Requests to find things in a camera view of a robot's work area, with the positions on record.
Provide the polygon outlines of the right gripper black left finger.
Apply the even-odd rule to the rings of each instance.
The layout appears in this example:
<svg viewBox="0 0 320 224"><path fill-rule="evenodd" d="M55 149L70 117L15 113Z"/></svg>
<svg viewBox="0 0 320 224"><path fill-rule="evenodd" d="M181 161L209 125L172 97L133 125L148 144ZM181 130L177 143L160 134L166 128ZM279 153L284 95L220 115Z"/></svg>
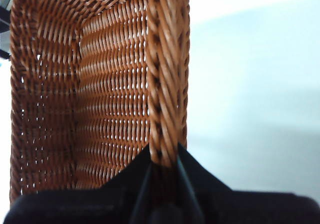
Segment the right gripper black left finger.
<svg viewBox="0 0 320 224"><path fill-rule="evenodd" d="M152 163L146 146L119 174L92 190L41 191L19 197L6 224L146 224Z"/></svg>

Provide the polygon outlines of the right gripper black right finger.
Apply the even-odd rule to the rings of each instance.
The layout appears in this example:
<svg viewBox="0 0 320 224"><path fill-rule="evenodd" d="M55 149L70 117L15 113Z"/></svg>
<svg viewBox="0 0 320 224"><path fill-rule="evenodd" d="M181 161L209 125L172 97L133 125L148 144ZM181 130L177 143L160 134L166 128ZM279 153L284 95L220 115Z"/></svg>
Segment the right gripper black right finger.
<svg viewBox="0 0 320 224"><path fill-rule="evenodd" d="M320 207L291 193L236 191L178 146L179 198L185 223L318 224Z"/></svg>

